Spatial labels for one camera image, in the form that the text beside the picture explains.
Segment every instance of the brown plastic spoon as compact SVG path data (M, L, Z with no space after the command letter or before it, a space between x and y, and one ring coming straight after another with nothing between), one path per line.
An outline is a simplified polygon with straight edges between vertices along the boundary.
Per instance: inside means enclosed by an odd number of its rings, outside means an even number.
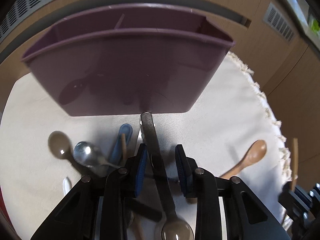
M48 146L54 157L58 159L73 159L71 153L71 142L66 134L54 131L48 139Z
M220 177L223 179L230 179L232 176L236 176L244 168L257 163L260 161L267 153L267 144L264 140L255 141L244 155L242 160L234 166L231 170L222 174Z

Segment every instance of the blue gripper pad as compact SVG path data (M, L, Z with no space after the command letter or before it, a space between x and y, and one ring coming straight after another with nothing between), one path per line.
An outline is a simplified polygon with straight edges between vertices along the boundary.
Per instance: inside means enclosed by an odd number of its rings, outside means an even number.
M175 150L175 159L176 159L176 166L177 166L177 171L178 171L178 177L179 177L179 184L181 191L184 196L187 194L187 177L185 175L185 171L182 166L182 161L181 161L181 156L177 153L177 147Z
M140 145L137 156L139 154L139 151L142 151L142 153L141 153L141 158L140 158L139 166L138 166L137 173L136 173L136 180L135 180L134 193L135 193L136 197L139 196L139 194L142 190L143 178L144 178L144 173L146 170L147 156L148 156L147 147L145 147L145 145L143 145L143 146Z
M121 134L125 134L125 143L126 145L128 145L130 139L131 139L131 135L132 135L132 127L131 125L129 125L128 123L125 123L123 125L121 125L120 129L119 129L119 133L118 133L118 137L117 137L117 141L116 141L116 145L113 148L113 151L111 153L111 155L109 156L108 160L110 163L113 163L115 165L119 165L121 158L122 158L122 145L121 145Z

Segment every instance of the spoon bowl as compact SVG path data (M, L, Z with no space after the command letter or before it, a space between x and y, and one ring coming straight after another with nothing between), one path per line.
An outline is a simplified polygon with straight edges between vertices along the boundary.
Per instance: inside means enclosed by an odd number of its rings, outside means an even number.
M194 235L191 226L178 217L167 219L162 231L162 240L193 240Z
M48 138L48 146L58 159L69 159L71 157L71 142L66 134L61 131L54 131Z
M255 164L262 160L267 153L267 144L264 140L255 141L246 152L242 160L235 165L231 170L222 174L220 177L223 179L230 179L232 176L236 176L244 168Z
M116 169L120 168L117 165L107 162L99 147L90 142L78 142L73 150L73 158L79 164L89 168L101 165L108 165Z

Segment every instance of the wooden cabinet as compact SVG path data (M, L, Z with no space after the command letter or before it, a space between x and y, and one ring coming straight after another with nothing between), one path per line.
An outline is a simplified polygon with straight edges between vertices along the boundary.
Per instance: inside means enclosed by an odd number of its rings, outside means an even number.
M288 75L268 96L281 131L299 140L298 184L309 190L320 182L320 60L307 48Z
M290 42L263 22L270 2L281 11L292 27L295 35ZM276 0L261 0L245 37L234 52L254 71L254 80L263 87L289 56L298 40L298 31L283 7Z
M267 81L267 83L262 87L262 91L268 96L280 83L281 81L290 73L293 67L300 60L304 52L306 51L308 45L306 42L299 37L295 46L292 48L290 54L286 57L284 62L280 65L273 76Z

